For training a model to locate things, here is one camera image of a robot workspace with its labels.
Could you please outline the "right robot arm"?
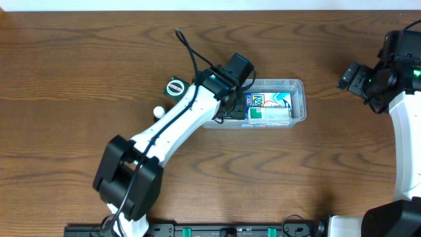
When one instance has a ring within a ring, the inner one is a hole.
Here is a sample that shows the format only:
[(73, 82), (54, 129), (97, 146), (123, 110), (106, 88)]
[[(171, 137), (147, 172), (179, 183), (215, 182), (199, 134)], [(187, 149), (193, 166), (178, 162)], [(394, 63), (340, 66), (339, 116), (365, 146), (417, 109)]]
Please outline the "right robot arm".
[(363, 217), (332, 215), (326, 236), (420, 235), (420, 32), (410, 27), (385, 35), (375, 67), (351, 63), (337, 87), (364, 100), (393, 123), (396, 177), (393, 200)]

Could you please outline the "white green medicine box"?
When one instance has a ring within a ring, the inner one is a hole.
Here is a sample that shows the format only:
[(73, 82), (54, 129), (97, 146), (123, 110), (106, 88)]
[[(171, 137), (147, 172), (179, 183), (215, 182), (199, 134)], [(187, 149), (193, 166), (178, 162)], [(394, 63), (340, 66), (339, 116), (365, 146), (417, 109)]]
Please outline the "white green medicine box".
[(291, 119), (291, 111), (287, 107), (250, 107), (247, 117), (250, 123), (282, 122)]

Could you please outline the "blue Kool Fever box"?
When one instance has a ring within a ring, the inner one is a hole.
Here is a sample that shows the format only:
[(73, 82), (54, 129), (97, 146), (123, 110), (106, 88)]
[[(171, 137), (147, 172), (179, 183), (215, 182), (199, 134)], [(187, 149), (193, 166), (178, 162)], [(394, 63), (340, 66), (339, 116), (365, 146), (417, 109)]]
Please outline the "blue Kool Fever box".
[(245, 116), (248, 119), (248, 110), (250, 107), (287, 107), (292, 115), (291, 94), (287, 92), (264, 92), (264, 93), (246, 93)]

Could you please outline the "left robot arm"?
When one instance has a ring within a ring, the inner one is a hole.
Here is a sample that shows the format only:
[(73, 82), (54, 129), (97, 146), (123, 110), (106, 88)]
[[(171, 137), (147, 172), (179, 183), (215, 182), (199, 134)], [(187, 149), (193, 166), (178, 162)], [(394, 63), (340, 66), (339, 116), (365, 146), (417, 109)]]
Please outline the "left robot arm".
[(117, 135), (107, 144), (93, 188), (114, 212), (101, 223), (101, 232), (116, 227), (120, 236), (143, 236), (146, 214), (156, 202), (164, 167), (174, 152), (221, 108), (232, 108), (236, 95), (247, 90), (253, 64), (235, 53), (226, 66), (197, 71), (194, 83), (179, 102), (154, 125), (130, 140)]

